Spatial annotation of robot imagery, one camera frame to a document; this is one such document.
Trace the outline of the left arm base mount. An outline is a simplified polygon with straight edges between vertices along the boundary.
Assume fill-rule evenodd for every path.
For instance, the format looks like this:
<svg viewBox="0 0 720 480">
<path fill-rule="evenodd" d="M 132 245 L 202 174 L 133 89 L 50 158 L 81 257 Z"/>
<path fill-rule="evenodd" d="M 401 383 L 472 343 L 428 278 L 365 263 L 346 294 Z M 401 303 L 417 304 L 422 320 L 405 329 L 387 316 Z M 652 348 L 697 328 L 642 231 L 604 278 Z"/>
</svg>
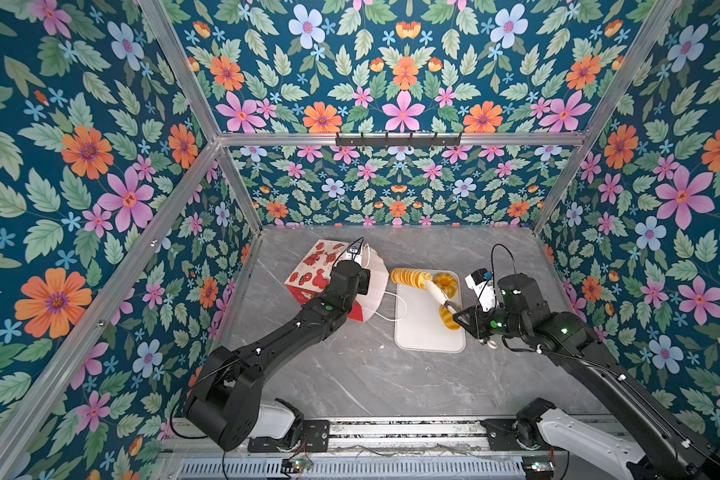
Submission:
<svg viewBox="0 0 720 480">
<path fill-rule="evenodd" d="M 306 419 L 283 399 L 264 402 L 248 437 L 249 453 L 322 453 L 328 450 L 331 424 L 324 419 Z"/>
</svg>

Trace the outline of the round yellow striped fake bun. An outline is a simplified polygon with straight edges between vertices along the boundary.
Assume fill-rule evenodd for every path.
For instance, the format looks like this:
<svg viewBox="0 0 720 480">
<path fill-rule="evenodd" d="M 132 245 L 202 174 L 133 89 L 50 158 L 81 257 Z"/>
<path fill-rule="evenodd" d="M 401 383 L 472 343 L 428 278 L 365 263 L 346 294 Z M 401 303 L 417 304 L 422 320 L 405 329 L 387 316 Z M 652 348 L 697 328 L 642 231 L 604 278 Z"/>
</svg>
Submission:
<svg viewBox="0 0 720 480">
<path fill-rule="evenodd" d="M 453 299 L 459 293 L 458 279 L 449 273 L 443 272 L 435 275 L 433 283 L 448 299 Z"/>
</svg>

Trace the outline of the long spiral fake bread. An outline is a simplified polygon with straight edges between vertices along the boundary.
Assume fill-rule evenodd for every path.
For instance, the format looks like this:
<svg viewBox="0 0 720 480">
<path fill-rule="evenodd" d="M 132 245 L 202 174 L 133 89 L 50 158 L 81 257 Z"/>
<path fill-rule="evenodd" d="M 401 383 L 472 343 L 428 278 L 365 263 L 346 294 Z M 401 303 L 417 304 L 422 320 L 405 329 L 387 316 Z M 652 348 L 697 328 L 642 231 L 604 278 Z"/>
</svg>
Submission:
<svg viewBox="0 0 720 480">
<path fill-rule="evenodd" d="M 433 281 L 433 276 L 431 273 L 423 270 L 396 268 L 390 273 L 390 279 L 398 285 L 425 290 L 427 283 Z"/>
</svg>

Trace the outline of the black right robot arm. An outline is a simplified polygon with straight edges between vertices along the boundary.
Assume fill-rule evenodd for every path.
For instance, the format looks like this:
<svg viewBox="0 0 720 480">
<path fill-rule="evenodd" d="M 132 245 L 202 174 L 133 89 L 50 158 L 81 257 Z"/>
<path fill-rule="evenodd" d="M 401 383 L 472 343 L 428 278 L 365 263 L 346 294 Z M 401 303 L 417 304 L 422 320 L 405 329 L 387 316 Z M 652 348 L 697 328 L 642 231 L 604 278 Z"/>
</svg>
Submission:
<svg viewBox="0 0 720 480">
<path fill-rule="evenodd" d="M 720 479 L 720 444 L 675 418 L 633 378 L 595 331 L 572 312 L 553 312 L 537 282 L 522 273 L 499 281 L 487 270 L 466 279 L 473 306 L 441 305 L 469 335 L 488 346 L 523 341 L 520 352 L 541 355 L 575 378 L 628 433 L 606 433 L 537 398 L 516 415 L 513 433 L 527 449 L 566 450 L 618 479 Z"/>
</svg>

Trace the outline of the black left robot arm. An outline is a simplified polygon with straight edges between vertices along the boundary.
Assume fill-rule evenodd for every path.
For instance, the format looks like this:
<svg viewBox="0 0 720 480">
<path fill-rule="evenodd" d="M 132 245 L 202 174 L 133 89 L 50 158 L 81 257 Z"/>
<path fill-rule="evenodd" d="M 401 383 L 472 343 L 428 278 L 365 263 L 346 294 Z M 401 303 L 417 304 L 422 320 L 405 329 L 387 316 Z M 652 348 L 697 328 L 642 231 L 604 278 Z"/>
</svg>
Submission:
<svg viewBox="0 0 720 480">
<path fill-rule="evenodd" d="M 189 389 L 184 418 L 223 451 L 237 448 L 256 427 L 269 377 L 343 326 L 356 298 L 368 292 L 370 278 L 357 262 L 341 260 L 325 289 L 290 321 L 235 350 L 214 349 Z"/>
</svg>

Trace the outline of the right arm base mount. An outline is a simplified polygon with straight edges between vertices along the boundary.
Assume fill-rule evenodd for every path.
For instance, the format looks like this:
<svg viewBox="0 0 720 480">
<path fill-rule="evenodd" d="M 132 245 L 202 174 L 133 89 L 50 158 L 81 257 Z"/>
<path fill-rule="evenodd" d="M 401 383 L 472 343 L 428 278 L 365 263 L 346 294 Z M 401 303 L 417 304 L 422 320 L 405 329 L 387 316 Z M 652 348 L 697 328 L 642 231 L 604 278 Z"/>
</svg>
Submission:
<svg viewBox="0 0 720 480">
<path fill-rule="evenodd" d="M 550 445 L 541 434 L 542 415 L 556 409 L 551 401 L 536 398 L 512 418 L 486 418 L 479 425 L 486 431 L 492 451 L 539 451 Z"/>
</svg>

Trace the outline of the steel tongs with white tips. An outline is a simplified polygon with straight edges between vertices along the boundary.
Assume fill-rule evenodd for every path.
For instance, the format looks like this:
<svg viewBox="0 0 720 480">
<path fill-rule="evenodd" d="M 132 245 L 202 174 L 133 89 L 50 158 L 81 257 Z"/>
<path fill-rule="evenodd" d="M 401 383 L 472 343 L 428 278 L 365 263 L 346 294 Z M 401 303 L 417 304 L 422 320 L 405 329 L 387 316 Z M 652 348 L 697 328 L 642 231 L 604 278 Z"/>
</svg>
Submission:
<svg viewBox="0 0 720 480">
<path fill-rule="evenodd" d="M 468 290 L 470 290 L 470 289 L 466 286 L 465 278 L 464 278 L 464 286 L 465 286 Z M 475 300 L 474 300 L 472 303 L 469 303 L 469 304 L 466 304 L 466 305 L 462 305 L 462 304 L 459 302 L 458 294 L 457 294 L 453 299 L 448 299 L 447 296 L 433 283 L 433 281 L 427 283 L 427 288 L 425 289 L 425 291 L 426 291 L 426 292 L 433 298 L 433 300 L 438 304 L 438 312 L 439 312 L 439 307 L 440 307 L 441 305 L 444 305 L 444 306 L 448 307 L 448 308 L 453 312 L 453 314 L 454 314 L 454 313 L 457 313 L 457 312 L 459 312 L 459 311 L 461 311 L 461 310 L 464 310 L 464 309 L 466 309 L 466 308 L 468 308 L 468 307 L 470 307 L 470 306 L 480 306 L 480 305 L 477 303 L 477 297 L 475 297 Z M 490 341 L 488 344 L 485 344 L 485 345 L 488 345 L 490 348 L 493 348 L 493 349 L 496 348 L 496 343 L 495 343 L 494 340 Z"/>
</svg>

